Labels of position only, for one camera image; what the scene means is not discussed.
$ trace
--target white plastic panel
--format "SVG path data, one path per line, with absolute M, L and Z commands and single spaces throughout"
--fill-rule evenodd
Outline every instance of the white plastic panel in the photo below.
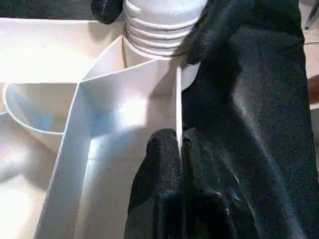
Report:
M 62 139 L 37 239 L 72 238 L 91 142 L 93 113 L 78 88 Z

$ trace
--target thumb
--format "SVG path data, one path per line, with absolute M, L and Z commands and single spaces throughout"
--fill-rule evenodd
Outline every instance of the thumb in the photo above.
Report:
M 196 64 L 226 43 L 231 35 L 251 16 L 258 0 L 215 0 L 195 35 L 187 63 Z
M 121 14 L 123 0 L 92 0 L 91 12 L 95 19 L 104 24 L 113 23 Z

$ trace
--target white plastic bottle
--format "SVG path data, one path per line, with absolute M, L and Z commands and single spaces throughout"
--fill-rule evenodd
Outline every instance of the white plastic bottle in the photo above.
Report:
M 127 38 L 155 56 L 185 53 L 185 38 L 200 19 L 208 0 L 124 0 Z

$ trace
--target black glove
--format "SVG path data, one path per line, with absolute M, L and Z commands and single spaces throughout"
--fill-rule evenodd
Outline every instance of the black glove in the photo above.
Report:
M 243 1 L 227 2 L 190 49 L 189 62 L 202 64 L 182 93 L 183 121 L 238 179 L 260 238 L 319 238 L 299 3 L 260 1 L 240 13 L 230 3 Z M 245 18 L 233 26 L 232 14 Z
M 183 182 L 175 132 L 155 132 L 132 185 L 125 239 L 181 239 Z
M 123 0 L 92 0 L 91 12 L 95 19 L 104 24 L 111 24 L 121 14 Z
M 239 182 L 218 148 L 195 129 L 184 132 L 183 169 L 187 234 L 190 239 L 257 239 Z

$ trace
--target white plastic compartment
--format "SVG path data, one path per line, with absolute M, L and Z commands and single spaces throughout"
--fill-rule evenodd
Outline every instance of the white plastic compartment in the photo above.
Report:
M 56 154 L 0 114 L 0 225 L 3 239 L 32 239 Z
M 175 77 L 163 64 L 79 84 L 35 238 L 123 238 L 150 135 L 173 128 L 180 145 L 181 70 Z
M 123 26 L 121 19 L 104 25 L 0 18 L 0 82 L 78 82 Z
M 57 152 L 75 89 L 75 83 L 8 84 L 3 102 L 17 123 Z

